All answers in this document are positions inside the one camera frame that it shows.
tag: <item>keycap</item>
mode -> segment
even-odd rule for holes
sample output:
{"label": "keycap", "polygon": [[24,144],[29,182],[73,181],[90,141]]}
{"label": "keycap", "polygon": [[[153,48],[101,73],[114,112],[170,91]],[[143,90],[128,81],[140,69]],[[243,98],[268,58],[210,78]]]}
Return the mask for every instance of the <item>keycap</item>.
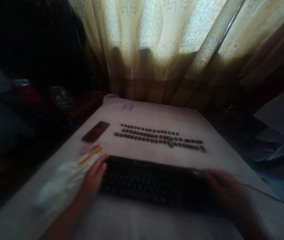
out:
{"label": "keycap", "polygon": [[200,149],[201,149],[202,152],[204,152],[204,153],[206,152],[206,149],[203,145],[200,146]]}

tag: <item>keyboard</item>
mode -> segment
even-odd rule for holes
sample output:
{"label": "keyboard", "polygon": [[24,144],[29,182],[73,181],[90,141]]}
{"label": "keyboard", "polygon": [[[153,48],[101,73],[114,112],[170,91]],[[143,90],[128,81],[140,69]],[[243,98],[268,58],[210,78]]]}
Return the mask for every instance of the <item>keyboard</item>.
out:
{"label": "keyboard", "polygon": [[216,211],[203,177],[194,168],[110,156],[100,193],[151,204],[197,211]]}

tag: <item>person's right hand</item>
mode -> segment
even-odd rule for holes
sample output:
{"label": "person's right hand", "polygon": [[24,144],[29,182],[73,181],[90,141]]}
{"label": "person's right hand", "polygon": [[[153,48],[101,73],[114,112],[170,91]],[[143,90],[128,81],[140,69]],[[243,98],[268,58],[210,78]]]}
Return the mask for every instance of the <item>person's right hand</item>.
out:
{"label": "person's right hand", "polygon": [[203,171],[216,202],[225,211],[244,239],[270,239],[251,202],[250,191],[231,174],[207,169]]}
{"label": "person's right hand", "polygon": [[228,172],[207,169],[205,178],[216,202],[233,222],[255,221],[250,191]]}

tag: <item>table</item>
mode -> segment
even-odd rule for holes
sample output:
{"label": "table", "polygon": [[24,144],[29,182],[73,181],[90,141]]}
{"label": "table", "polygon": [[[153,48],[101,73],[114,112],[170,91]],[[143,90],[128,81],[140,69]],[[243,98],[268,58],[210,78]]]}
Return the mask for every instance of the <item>table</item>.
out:
{"label": "table", "polygon": [[[46,217],[34,209],[32,200],[61,164],[80,157],[80,149],[85,145],[82,136],[99,121],[110,123],[99,139],[106,143],[102,153],[176,166],[227,170],[238,175],[240,182],[275,196],[198,111],[110,98],[0,210],[0,239],[38,239],[61,213],[62,209]],[[175,131],[182,138],[203,140],[207,153],[115,137],[114,132],[122,129],[121,123]],[[284,204],[254,190],[251,192],[269,232],[277,239],[284,239]],[[241,236],[226,219],[98,196],[76,238],[241,239]]]}

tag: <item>person's left hand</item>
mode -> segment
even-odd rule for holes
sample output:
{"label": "person's left hand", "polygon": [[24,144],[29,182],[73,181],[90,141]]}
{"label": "person's left hand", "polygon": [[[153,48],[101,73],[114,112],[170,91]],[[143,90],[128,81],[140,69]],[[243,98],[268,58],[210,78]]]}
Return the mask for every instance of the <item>person's left hand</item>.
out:
{"label": "person's left hand", "polygon": [[106,170],[105,160],[108,159],[108,157],[108,154],[102,155],[87,171],[75,201],[91,202],[96,196],[101,187],[102,178]]}

